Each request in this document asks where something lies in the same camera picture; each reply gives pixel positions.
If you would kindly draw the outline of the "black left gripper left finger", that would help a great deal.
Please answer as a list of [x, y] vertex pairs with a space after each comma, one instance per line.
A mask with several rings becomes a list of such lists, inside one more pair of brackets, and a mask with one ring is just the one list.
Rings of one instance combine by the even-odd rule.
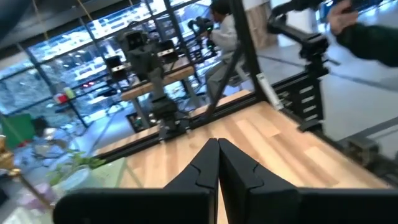
[[220, 145], [217, 139], [209, 139], [181, 173], [172, 179], [167, 190], [217, 190], [219, 176]]

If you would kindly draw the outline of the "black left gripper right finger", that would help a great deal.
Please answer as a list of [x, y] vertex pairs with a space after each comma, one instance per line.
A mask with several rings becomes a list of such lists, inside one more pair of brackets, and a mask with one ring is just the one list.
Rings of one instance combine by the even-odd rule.
[[227, 139], [219, 139], [224, 160], [246, 189], [258, 189], [265, 192], [297, 192], [296, 186], [265, 168], [244, 151]]

